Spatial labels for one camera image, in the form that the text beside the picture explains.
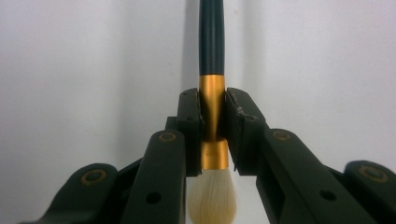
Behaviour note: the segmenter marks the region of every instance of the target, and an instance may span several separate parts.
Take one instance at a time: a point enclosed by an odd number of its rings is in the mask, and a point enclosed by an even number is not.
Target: gold ferrule
[[[224,97],[224,76],[200,76],[201,114],[205,121],[201,142],[202,169],[219,170],[228,167],[227,141],[219,138],[219,119]]]

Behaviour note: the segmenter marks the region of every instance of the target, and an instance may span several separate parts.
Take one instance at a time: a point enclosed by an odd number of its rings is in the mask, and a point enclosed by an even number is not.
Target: black brush handle
[[[201,0],[200,76],[224,75],[224,15],[222,0]]]

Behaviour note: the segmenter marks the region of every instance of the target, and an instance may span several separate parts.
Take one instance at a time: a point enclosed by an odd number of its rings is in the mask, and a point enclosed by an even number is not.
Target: gray background
[[[82,166],[143,156],[198,86],[198,4],[0,1],[1,223],[38,219]],[[336,170],[396,171],[395,1],[224,6],[227,86]],[[255,178],[233,182],[234,223],[267,221]]]

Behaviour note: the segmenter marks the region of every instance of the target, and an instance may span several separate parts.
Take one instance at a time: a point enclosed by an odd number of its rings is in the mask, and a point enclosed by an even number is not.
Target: white bristles
[[[202,170],[192,183],[188,209],[194,224],[230,224],[236,212],[230,170]]]

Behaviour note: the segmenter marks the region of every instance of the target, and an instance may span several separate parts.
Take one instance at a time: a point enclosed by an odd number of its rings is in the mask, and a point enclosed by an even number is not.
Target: brush
[[[199,93],[205,121],[202,174],[192,183],[188,210],[194,224],[230,224],[236,212],[235,191],[228,169],[228,144],[219,134],[225,99],[222,0],[201,0],[199,40]]]

